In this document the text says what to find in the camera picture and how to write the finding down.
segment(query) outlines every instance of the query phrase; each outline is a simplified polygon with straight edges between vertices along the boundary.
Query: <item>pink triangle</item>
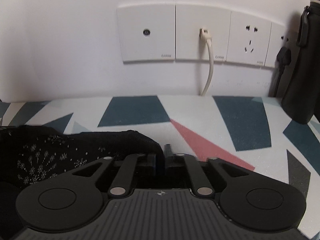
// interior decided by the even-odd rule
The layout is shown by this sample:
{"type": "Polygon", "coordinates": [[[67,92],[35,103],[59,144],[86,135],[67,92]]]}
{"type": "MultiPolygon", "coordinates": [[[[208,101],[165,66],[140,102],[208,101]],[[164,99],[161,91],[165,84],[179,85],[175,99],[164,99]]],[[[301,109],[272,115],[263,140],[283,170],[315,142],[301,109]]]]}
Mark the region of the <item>pink triangle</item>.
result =
{"type": "Polygon", "coordinates": [[[175,120],[171,120],[173,126],[182,135],[185,141],[188,143],[190,148],[195,152],[200,161],[206,161],[207,158],[217,157],[219,159],[225,160],[227,162],[233,163],[235,165],[241,166],[250,171],[254,170],[254,166],[241,160],[240,158],[234,156],[233,154],[227,152],[226,150],[220,148],[214,143],[208,141],[197,133],[191,131],[187,127],[179,124],[175,120]]]}

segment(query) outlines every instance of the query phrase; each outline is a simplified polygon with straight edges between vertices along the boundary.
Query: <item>electrical outlet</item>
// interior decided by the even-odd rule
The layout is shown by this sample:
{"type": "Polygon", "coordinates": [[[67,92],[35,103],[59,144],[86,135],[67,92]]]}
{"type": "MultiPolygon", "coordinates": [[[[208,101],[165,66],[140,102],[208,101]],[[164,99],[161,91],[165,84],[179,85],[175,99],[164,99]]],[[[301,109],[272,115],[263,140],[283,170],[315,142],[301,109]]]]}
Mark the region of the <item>electrical outlet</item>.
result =
{"type": "Polygon", "coordinates": [[[266,67],[276,67],[276,57],[281,47],[286,46],[291,49],[293,64],[299,48],[296,46],[298,34],[287,30],[284,26],[276,23],[271,24],[271,34],[266,58],[266,67]]]}
{"type": "Polygon", "coordinates": [[[270,30],[270,21],[232,11],[227,61],[263,66],[270,30]]]}
{"type": "Polygon", "coordinates": [[[200,28],[212,36],[213,57],[226,61],[231,11],[212,6],[176,5],[176,59],[209,60],[206,44],[199,37],[200,28]]]}
{"type": "Polygon", "coordinates": [[[123,61],[174,60],[175,4],[145,4],[117,9],[123,61]]]}

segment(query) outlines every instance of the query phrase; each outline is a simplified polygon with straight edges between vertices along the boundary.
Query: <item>black power cord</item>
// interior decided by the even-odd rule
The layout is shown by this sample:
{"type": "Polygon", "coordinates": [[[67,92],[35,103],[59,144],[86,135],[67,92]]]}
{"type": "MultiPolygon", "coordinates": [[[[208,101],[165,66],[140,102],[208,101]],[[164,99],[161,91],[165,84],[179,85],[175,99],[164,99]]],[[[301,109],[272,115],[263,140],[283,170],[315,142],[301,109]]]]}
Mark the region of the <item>black power cord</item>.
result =
{"type": "Polygon", "coordinates": [[[291,63],[291,50],[286,47],[282,47],[278,52],[277,61],[279,63],[279,74],[278,74],[278,79],[275,87],[275,92],[273,93],[273,97],[277,96],[279,83],[281,80],[281,76],[284,72],[285,66],[288,66],[291,63]]]}

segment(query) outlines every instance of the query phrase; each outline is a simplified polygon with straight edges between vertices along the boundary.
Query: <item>round black port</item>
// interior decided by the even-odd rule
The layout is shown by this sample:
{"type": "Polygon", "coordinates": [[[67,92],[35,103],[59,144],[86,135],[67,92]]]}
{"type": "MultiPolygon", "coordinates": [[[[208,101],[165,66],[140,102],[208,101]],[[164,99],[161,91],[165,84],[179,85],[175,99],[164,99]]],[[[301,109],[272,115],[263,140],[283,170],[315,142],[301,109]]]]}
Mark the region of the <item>round black port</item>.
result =
{"type": "Polygon", "coordinates": [[[143,30],[143,35],[149,36],[149,35],[150,35],[150,30],[144,29],[144,30],[143,30]]]}

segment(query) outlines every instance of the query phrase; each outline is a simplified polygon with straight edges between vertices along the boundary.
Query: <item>wall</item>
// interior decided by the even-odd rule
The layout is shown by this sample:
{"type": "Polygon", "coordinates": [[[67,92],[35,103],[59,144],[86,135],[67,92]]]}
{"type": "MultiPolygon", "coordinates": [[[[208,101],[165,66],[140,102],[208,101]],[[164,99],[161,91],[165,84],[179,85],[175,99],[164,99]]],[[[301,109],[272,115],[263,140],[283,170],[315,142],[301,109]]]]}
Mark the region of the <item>wall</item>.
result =
{"type": "MultiPolygon", "coordinates": [[[[198,94],[208,64],[123,64],[119,4],[212,4],[298,28],[309,0],[0,0],[0,98],[45,100],[95,95],[198,94]]],[[[216,64],[208,94],[268,95],[273,70],[216,64]]]]}

